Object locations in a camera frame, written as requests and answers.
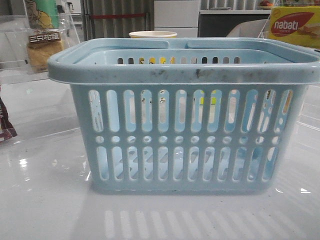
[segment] plastic basket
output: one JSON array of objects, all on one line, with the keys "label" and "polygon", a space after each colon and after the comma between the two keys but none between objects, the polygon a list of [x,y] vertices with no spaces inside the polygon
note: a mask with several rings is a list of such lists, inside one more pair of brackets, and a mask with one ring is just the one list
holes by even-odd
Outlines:
[{"label": "plastic basket", "polygon": [[311,49],[255,38],[101,38],[48,67],[71,84],[93,180],[108,190],[267,188],[320,79]]}]

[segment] white cabinet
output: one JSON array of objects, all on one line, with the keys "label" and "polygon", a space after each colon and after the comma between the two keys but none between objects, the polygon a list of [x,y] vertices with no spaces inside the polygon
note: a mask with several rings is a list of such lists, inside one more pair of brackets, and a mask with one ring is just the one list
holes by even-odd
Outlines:
[{"label": "white cabinet", "polygon": [[200,0],[155,0],[154,29],[172,31],[177,37],[197,37]]}]

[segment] paper cup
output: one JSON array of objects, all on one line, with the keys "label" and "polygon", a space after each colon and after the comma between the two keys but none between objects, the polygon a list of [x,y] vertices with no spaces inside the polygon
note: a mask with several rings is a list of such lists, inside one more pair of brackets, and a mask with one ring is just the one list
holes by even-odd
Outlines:
[{"label": "paper cup", "polygon": [[175,38],[176,32],[173,31],[134,31],[129,33],[130,38]]}]

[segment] yellow package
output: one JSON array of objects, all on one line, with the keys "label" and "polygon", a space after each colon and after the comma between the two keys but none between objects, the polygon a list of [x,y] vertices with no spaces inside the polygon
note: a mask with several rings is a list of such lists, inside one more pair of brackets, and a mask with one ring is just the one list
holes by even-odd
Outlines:
[{"label": "yellow package", "polygon": [[268,38],[309,48],[320,48],[320,7],[274,7]]}]

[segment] red stripe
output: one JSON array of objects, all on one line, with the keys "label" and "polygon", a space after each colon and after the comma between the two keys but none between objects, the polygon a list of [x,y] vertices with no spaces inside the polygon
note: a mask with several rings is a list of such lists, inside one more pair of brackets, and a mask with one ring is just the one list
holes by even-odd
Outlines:
[{"label": "red stripe", "polygon": [[91,15],[92,19],[131,19],[131,18],[142,18],[145,17],[145,13],[137,14],[122,14],[122,15]]}]

